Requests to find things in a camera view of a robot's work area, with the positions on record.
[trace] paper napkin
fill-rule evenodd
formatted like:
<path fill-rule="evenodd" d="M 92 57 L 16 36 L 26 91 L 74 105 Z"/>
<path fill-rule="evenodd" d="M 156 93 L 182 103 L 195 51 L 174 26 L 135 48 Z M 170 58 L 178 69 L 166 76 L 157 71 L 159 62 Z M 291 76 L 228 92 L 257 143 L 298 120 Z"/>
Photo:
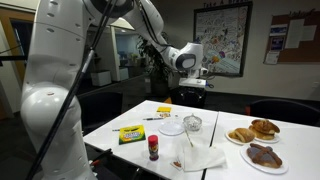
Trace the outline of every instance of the paper napkin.
<path fill-rule="evenodd" d="M 178 159 L 184 171 L 199 171 L 225 163 L 225 154 L 214 147 L 184 147 Z"/>

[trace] white plate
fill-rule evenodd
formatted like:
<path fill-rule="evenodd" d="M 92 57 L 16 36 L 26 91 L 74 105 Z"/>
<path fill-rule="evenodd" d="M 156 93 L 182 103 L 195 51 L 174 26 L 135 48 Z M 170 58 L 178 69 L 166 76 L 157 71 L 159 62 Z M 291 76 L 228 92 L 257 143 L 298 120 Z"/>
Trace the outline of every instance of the white plate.
<path fill-rule="evenodd" d="M 247 142 L 247 143 L 243 143 L 243 142 L 241 142 L 240 140 L 238 140 L 238 139 L 233 139 L 233 138 L 231 138 L 231 137 L 229 137 L 229 133 L 231 133 L 233 130 L 229 130 L 229 131 L 226 131 L 226 138 L 229 140 L 229 141 L 231 141 L 231 142 L 233 142 L 233 143 L 236 143 L 236 144 L 239 144 L 239 145 L 244 145 L 244 144 L 248 144 L 248 143 L 251 143 L 252 141 L 250 141 L 250 142 Z"/>
<path fill-rule="evenodd" d="M 283 174 L 285 172 L 288 171 L 289 169 L 289 165 L 288 162 L 286 160 L 284 160 L 283 158 L 281 158 L 282 160 L 282 165 L 275 169 L 275 168 L 269 168 L 269 167 L 265 167 L 265 166 L 261 166 L 260 164 L 255 164 L 252 162 L 252 160 L 250 159 L 250 157 L 247 155 L 247 149 L 250 147 L 249 144 L 246 144 L 244 146 L 241 147 L 240 149 L 240 154 L 242 156 L 242 158 L 251 166 L 253 166 L 256 169 L 259 169 L 260 171 L 266 172 L 266 173 L 270 173 L 270 174 Z"/>
<path fill-rule="evenodd" d="M 275 134 L 274 139 L 272 139 L 272 140 L 264 140 L 264 139 L 259 139 L 259 138 L 254 138 L 254 140 L 259 141 L 259 142 L 263 142 L 263 143 L 273 144 L 273 143 L 279 142 L 280 138 L 279 138 L 278 134 Z"/>
<path fill-rule="evenodd" d="M 183 133 L 184 127 L 181 123 L 166 122 L 159 128 L 159 131 L 168 136 L 175 136 Z"/>

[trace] red spice bottle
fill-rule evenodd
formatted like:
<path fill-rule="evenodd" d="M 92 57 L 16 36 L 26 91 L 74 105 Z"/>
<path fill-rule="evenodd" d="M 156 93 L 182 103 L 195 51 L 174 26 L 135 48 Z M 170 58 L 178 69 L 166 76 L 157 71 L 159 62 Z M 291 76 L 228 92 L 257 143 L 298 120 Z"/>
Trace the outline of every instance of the red spice bottle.
<path fill-rule="evenodd" d="M 149 159 L 151 161 L 155 161 L 159 158 L 158 150 L 159 150 L 159 144 L 158 144 L 158 136 L 151 135 L 148 137 L 148 144 L 149 144 Z"/>

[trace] desk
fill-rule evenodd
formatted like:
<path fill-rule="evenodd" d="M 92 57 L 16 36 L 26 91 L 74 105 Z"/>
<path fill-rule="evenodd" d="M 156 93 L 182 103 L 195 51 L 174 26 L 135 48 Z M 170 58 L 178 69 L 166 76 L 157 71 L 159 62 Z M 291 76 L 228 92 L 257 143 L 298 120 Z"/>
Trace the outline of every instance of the desk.
<path fill-rule="evenodd" d="M 171 117 L 164 120 L 146 121 L 147 117 L 154 117 L 159 106 L 171 107 Z M 194 113 L 202 119 L 202 128 L 197 133 L 189 133 L 190 139 L 195 146 L 210 146 L 218 112 L 196 108 L 189 108 L 173 104 L 144 101 L 130 109 L 114 120 L 101 126 L 84 137 L 84 141 L 100 150 L 112 149 L 115 156 L 131 162 L 145 170 L 152 171 L 161 177 L 169 179 L 201 179 L 203 171 L 188 172 L 178 171 L 170 165 L 177 157 L 177 151 L 183 146 L 190 146 L 185 133 L 177 136 L 166 136 L 158 131 L 165 122 L 183 122 L 183 118 Z M 148 142 L 139 141 L 119 145 L 119 132 L 112 129 L 143 124 L 146 136 L 155 134 L 159 138 L 159 159 L 149 160 Z"/>
<path fill-rule="evenodd" d="M 227 163 L 222 167 L 208 169 L 205 179 L 319 179 L 320 177 L 320 128 L 273 121 L 280 128 L 280 141 L 271 146 L 280 157 L 288 161 L 285 174 L 272 175 L 261 172 L 243 160 L 240 145 L 226 139 L 225 132 L 237 127 L 249 127 L 256 119 L 250 116 L 219 112 L 212 146 L 222 148 Z"/>

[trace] pen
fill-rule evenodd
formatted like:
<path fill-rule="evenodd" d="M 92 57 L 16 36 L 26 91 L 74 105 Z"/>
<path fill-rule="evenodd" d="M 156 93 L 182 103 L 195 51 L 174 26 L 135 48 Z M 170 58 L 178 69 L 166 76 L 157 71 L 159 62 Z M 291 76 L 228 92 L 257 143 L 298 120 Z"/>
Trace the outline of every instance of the pen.
<path fill-rule="evenodd" d="M 146 119 L 143 119 L 143 120 L 150 121 L 150 120 L 160 120 L 160 119 L 163 119 L 163 118 L 146 118 Z"/>

